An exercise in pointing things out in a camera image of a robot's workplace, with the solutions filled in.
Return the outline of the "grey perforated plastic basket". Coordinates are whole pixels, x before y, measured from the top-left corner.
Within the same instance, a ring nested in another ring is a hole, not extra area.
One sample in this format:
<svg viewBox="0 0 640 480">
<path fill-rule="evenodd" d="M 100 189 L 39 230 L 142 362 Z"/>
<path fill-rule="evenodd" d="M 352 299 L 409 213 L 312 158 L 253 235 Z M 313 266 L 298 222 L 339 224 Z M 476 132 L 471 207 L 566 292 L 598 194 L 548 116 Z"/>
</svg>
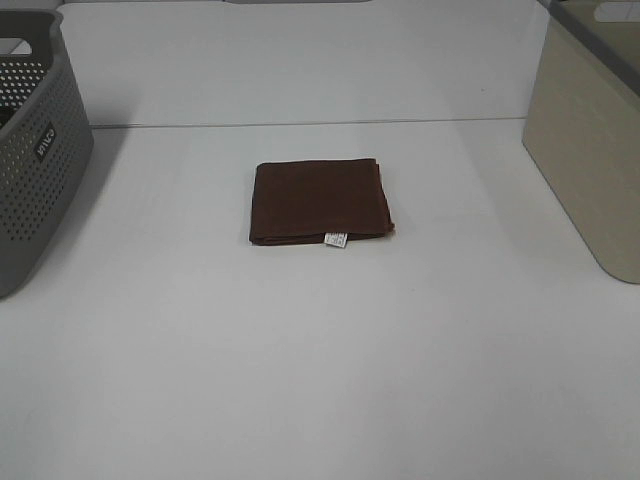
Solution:
<svg viewBox="0 0 640 480">
<path fill-rule="evenodd" d="M 27 281 L 74 199 L 94 138 L 54 10 L 4 9 L 1 36 L 1 295 Z"/>
</svg>

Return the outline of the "brown towel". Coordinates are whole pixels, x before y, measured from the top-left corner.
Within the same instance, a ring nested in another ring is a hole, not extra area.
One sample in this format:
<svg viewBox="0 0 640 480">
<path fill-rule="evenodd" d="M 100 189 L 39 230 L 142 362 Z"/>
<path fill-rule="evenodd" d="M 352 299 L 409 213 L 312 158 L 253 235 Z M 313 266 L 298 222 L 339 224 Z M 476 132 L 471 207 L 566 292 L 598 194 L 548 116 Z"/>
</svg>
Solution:
<svg viewBox="0 0 640 480">
<path fill-rule="evenodd" d="M 256 167 L 249 241 L 260 246 L 320 244 L 394 231 L 374 158 L 262 163 Z"/>
</svg>

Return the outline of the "beige plastic storage bin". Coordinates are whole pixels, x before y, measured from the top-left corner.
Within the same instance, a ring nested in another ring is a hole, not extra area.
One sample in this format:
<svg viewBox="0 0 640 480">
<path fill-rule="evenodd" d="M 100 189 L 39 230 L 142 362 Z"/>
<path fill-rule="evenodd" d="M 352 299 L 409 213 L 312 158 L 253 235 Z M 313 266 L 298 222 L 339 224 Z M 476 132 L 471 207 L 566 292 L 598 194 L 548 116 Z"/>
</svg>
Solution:
<svg viewBox="0 0 640 480">
<path fill-rule="evenodd" d="M 596 263 L 639 281 L 639 4 L 551 1 L 523 145 Z"/>
</svg>

